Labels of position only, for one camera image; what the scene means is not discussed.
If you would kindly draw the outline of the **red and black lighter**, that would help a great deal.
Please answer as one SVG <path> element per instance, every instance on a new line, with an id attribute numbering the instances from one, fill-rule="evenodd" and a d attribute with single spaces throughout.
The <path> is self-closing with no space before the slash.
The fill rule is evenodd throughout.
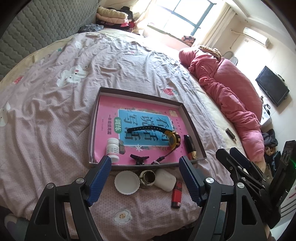
<path id="1" fill-rule="evenodd" d="M 182 201 L 182 181 L 177 180 L 171 195 L 171 208 L 178 209 Z"/>

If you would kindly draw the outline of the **white earbuds case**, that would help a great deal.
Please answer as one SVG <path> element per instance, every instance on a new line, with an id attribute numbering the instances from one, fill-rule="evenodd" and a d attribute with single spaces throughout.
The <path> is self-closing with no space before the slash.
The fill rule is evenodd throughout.
<path id="1" fill-rule="evenodd" d="M 171 192 L 176 183 L 176 177 L 164 169 L 158 169 L 155 172 L 154 185 L 165 192 Z"/>

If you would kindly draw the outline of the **white plastic jar lid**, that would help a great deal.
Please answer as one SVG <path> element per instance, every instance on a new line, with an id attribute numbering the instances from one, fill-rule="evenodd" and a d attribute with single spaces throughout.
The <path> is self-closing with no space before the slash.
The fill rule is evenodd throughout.
<path id="1" fill-rule="evenodd" d="M 138 175 L 132 171 L 121 171 L 115 179 L 114 185 L 116 190 L 123 195 L 132 195 L 140 187 Z"/>

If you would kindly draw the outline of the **white pill bottle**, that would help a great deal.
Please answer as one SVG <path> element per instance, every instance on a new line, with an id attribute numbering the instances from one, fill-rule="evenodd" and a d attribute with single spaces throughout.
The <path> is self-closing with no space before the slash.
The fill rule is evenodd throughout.
<path id="1" fill-rule="evenodd" d="M 109 138 L 106 146 L 106 156 L 111 158 L 111 162 L 119 162 L 119 140 L 117 138 Z"/>

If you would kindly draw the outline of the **black and gold lipstick case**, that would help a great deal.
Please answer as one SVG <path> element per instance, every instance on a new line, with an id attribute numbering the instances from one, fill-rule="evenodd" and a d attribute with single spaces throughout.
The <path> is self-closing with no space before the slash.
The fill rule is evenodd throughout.
<path id="1" fill-rule="evenodd" d="M 197 151 L 190 135 L 184 135 L 185 148 L 190 161 L 195 161 L 198 158 Z"/>

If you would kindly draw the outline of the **shiny metal ring jar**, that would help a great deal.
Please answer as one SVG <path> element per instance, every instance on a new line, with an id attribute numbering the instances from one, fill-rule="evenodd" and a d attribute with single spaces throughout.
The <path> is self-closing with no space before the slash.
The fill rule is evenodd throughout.
<path id="1" fill-rule="evenodd" d="M 144 170 L 139 175 L 140 187 L 149 188 L 154 185 L 156 175 L 152 170 Z"/>

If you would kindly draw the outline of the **black hair claw clip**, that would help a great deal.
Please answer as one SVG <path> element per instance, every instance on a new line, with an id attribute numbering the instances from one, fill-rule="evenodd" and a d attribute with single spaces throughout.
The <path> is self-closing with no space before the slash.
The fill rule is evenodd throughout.
<path id="1" fill-rule="evenodd" d="M 130 157 L 135 160 L 136 165 L 144 165 L 144 161 L 149 158 L 149 156 L 140 157 L 134 154 L 130 154 Z"/>

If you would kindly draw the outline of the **black and yellow wristwatch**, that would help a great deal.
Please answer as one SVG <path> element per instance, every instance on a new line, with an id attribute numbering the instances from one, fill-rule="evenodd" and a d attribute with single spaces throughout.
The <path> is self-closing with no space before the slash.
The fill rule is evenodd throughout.
<path id="1" fill-rule="evenodd" d="M 153 131 L 157 131 L 157 132 L 161 132 L 161 133 L 165 134 L 168 137 L 169 146 L 171 148 L 171 150 L 167 154 L 165 154 L 165 156 L 160 156 L 159 158 L 154 160 L 151 163 L 152 165 L 159 164 L 161 161 L 163 161 L 165 159 L 165 157 L 170 155 L 181 144 L 181 137 L 177 132 L 175 132 L 173 130 L 169 130 L 167 128 L 162 128 L 159 126 L 139 126 L 139 127 L 134 127 L 134 128 L 128 128 L 126 131 L 128 133 L 132 133 L 132 132 L 146 131 L 146 130 L 153 130 Z"/>

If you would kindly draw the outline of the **grey cardboard box tray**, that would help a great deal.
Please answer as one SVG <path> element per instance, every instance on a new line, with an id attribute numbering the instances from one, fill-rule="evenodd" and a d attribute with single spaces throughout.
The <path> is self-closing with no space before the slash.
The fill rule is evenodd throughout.
<path id="1" fill-rule="evenodd" d="M 90 122 L 90 132 L 89 132 L 89 144 L 88 144 L 88 154 L 89 154 L 89 162 L 91 164 L 97 164 L 99 162 L 93 161 L 93 142 L 94 142 L 94 130 L 95 130 L 95 119 L 96 119 L 96 112 L 98 107 L 98 100 L 101 95 L 107 95 L 107 96 L 117 96 L 119 98 L 127 98 L 131 100 L 141 100 L 143 102 L 153 103 L 153 104 L 160 104 L 167 107 L 175 107 L 179 110 L 181 117 L 184 119 L 184 124 L 186 125 L 186 128 L 188 130 L 188 135 L 191 136 L 193 143 L 195 145 L 198 158 L 195 161 L 191 161 L 192 163 L 196 163 L 197 161 L 203 160 L 206 158 L 206 153 L 203 147 L 203 144 L 200 140 L 200 137 L 198 135 L 198 132 L 189 116 L 189 113 L 187 112 L 184 104 L 180 102 L 176 102 L 173 100 L 142 94 L 142 93 L 136 93 L 132 91 L 126 91 L 126 90 L 119 90 L 119 89 L 113 89 L 113 88 L 105 88 L 102 87 L 99 89 L 97 97 L 94 102 L 94 106 L 91 113 L 91 122 Z M 155 168 L 168 168 L 168 167 L 175 167 L 178 165 L 178 162 L 175 164 L 155 164 L 155 165 L 134 165 L 134 166 L 114 166 L 112 164 L 112 169 L 114 170 L 145 170 L 145 169 L 155 169 Z"/>

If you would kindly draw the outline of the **pink quilted duvet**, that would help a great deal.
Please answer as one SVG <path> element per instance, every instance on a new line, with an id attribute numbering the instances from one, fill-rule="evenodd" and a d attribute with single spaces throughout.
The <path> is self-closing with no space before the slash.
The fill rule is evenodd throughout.
<path id="1" fill-rule="evenodd" d="M 234 125 L 249 160 L 264 161 L 262 101 L 249 79 L 217 49 L 185 48 L 179 60 Z"/>

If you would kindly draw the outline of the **pink and blue workbook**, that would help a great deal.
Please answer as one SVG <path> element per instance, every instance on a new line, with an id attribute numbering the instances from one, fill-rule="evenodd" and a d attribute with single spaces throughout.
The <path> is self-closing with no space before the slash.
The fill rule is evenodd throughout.
<path id="1" fill-rule="evenodd" d="M 149 156 L 144 164 L 150 165 L 171 150 L 168 137 L 161 132 L 146 130 L 128 133 L 126 131 L 128 128 L 139 126 L 167 128 L 177 132 L 180 137 L 188 134 L 184 119 L 175 107 L 101 95 L 95 119 L 93 161 L 97 163 L 106 155 L 109 138 L 119 140 L 119 162 L 113 163 L 114 166 L 136 165 L 130 154 L 140 157 Z M 179 157 L 186 155 L 185 143 L 181 140 L 180 146 L 160 163 L 175 164 L 179 161 Z"/>

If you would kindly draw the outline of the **pink patterned bed sheet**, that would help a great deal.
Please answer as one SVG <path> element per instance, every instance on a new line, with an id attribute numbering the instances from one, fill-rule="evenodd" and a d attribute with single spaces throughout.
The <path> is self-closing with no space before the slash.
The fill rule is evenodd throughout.
<path id="1" fill-rule="evenodd" d="M 207 155 L 198 167 L 232 184 L 215 158 L 219 148 L 230 148 L 218 129 L 227 120 L 179 59 L 124 36 L 85 33 L 23 68 L 1 90 L 1 206 L 30 218 L 47 183 L 66 185 L 87 173 L 100 87 L 183 103 Z"/>

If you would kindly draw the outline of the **folded clothes pile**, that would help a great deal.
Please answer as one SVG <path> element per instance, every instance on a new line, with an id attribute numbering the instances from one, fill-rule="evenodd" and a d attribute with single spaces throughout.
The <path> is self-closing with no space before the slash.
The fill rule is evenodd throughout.
<path id="1" fill-rule="evenodd" d="M 129 7 L 123 6 L 117 10 L 99 6 L 96 13 L 96 23 L 82 26 L 78 33 L 98 32 L 105 28 L 132 32 L 134 26 L 133 12 Z"/>

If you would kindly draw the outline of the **grey quilted headboard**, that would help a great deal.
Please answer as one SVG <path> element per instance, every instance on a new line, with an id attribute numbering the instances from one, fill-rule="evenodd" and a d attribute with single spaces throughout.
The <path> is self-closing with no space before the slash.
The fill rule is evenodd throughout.
<path id="1" fill-rule="evenodd" d="M 29 54 L 94 23 L 99 1 L 30 1 L 1 36 L 1 78 Z"/>

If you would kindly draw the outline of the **window with blue frame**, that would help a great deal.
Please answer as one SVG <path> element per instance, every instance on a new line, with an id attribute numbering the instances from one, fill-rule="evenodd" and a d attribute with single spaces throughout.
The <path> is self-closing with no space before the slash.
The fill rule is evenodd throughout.
<path id="1" fill-rule="evenodd" d="M 194 35 L 217 1 L 155 1 L 147 15 L 148 26 L 174 37 Z"/>

